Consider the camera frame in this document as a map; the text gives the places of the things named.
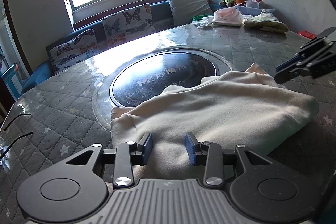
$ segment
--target butterfly pillow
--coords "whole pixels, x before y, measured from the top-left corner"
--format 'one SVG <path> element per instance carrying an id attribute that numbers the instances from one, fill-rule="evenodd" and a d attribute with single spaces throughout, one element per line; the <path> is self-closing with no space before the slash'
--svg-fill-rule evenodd
<path id="1" fill-rule="evenodd" d="M 120 11 L 102 20 L 108 48 L 155 32 L 149 4 Z"/>
<path id="2" fill-rule="evenodd" d="M 81 59 L 81 61 L 83 61 L 91 57 L 89 55 L 85 55 L 87 52 L 90 53 L 89 55 L 92 55 L 93 52 L 95 54 L 101 52 L 98 48 L 93 29 L 86 30 L 69 42 L 54 47 L 49 51 L 48 55 L 53 71 L 55 73 L 59 73 L 62 70 L 65 70 L 68 64 L 76 64 L 76 62 L 73 63 L 72 61 L 70 62 L 70 60 L 77 59 L 78 61 Z"/>

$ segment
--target blue sofa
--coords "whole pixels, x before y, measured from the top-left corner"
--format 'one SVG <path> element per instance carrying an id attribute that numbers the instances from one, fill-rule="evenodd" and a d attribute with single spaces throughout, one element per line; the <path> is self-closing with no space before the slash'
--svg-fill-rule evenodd
<path id="1" fill-rule="evenodd" d="M 173 15 L 171 13 L 170 5 L 168 1 L 162 1 L 159 3 L 151 4 L 151 11 L 152 11 L 152 19 L 153 19 L 153 26 L 157 32 L 167 30 L 174 27 Z M 71 39 L 75 38 L 80 33 L 93 29 L 97 42 L 106 41 L 105 31 L 103 27 L 103 23 L 101 20 L 93 22 L 89 25 L 81 27 L 65 37 L 51 43 L 46 47 L 47 54 L 49 51 L 56 46 L 59 46 L 63 43 L 70 41 Z M 21 95 L 27 92 L 28 90 L 32 89 L 33 87 L 37 86 L 38 84 L 42 83 L 43 81 L 47 80 L 48 78 L 54 75 L 50 61 L 45 61 L 41 65 L 39 65 L 34 73 L 30 76 L 26 84 L 24 85 Z"/>

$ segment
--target gray pillow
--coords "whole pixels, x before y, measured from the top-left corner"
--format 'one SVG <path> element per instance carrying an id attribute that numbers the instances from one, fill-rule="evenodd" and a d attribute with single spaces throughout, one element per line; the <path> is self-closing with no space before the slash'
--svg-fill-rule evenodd
<path id="1" fill-rule="evenodd" d="M 169 5 L 175 27 L 191 23 L 196 16 L 213 15 L 206 0 L 169 0 Z"/>

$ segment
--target black cable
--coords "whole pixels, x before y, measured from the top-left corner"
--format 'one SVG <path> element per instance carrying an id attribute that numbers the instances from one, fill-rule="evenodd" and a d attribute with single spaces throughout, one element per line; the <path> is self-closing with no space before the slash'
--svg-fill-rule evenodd
<path id="1" fill-rule="evenodd" d="M 24 135 L 22 135 L 22 136 L 20 136 L 20 137 L 17 137 L 8 147 L 7 147 L 7 149 L 3 152 L 3 154 L 0 156 L 0 161 L 3 159 L 3 157 L 6 155 L 6 153 L 9 151 L 9 149 L 11 149 L 11 147 L 16 143 L 16 141 L 17 140 L 19 140 L 19 139 L 21 139 L 21 138 L 23 138 L 23 137 L 27 137 L 27 136 L 29 136 L 29 135 L 32 135 L 33 134 L 33 132 L 29 132 L 29 133 L 27 133 L 27 134 L 24 134 Z"/>
<path id="2" fill-rule="evenodd" d="M 32 114 L 31 113 L 26 113 L 26 114 L 19 114 L 18 116 L 16 116 L 13 120 L 10 121 L 10 123 L 5 127 L 4 131 L 6 131 L 6 129 L 15 121 L 15 119 L 17 117 L 20 117 L 20 116 L 31 116 Z"/>

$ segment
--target plastic bag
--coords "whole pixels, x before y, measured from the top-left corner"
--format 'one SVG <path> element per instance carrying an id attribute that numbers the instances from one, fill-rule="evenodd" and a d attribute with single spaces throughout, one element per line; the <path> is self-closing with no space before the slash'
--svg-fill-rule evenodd
<path id="1" fill-rule="evenodd" d="M 213 25 L 212 20 L 213 20 L 213 16 L 208 16 L 208 17 L 202 18 L 202 20 L 194 21 L 193 24 L 195 26 L 198 26 L 197 28 L 202 29 L 204 27 L 212 26 Z"/>
<path id="2" fill-rule="evenodd" d="M 243 16 L 236 7 L 224 8 L 215 11 L 213 21 L 214 25 L 241 26 Z"/>

